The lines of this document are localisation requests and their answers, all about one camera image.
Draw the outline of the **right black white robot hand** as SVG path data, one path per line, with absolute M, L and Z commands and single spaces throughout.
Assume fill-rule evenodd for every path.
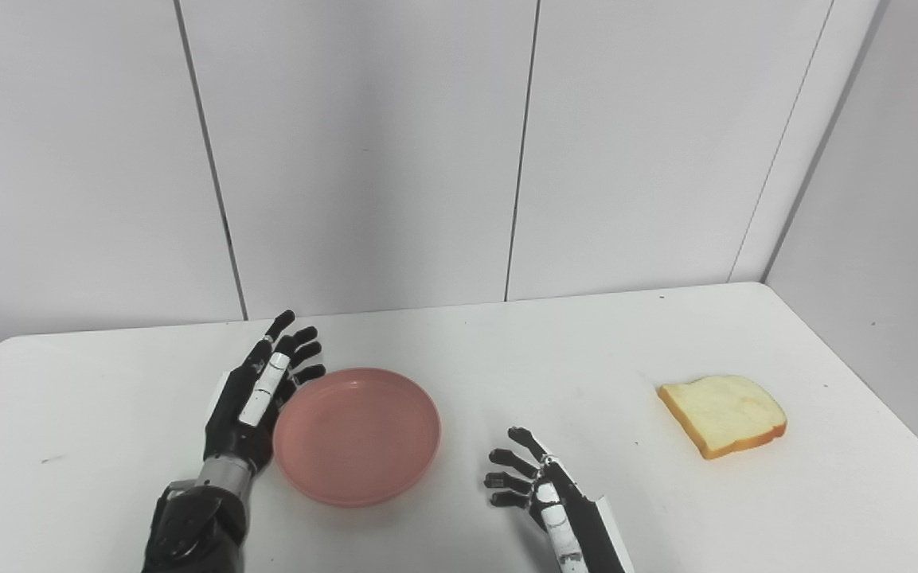
M 564 464 L 529 429 L 511 427 L 507 436 L 531 454 L 527 461 L 509 449 L 488 454 L 499 471 L 483 483 L 495 508 L 525 511 L 549 538 L 561 572 L 633 572 L 614 514 L 604 497 L 592 500 L 568 474 Z

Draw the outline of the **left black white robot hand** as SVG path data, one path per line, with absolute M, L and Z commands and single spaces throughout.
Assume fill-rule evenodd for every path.
M 244 362 L 227 375 L 205 427 L 205 461 L 239 459 L 252 474 L 273 457 L 273 432 L 288 400 L 327 374 L 316 327 L 290 331 L 295 313 L 273 319 Z

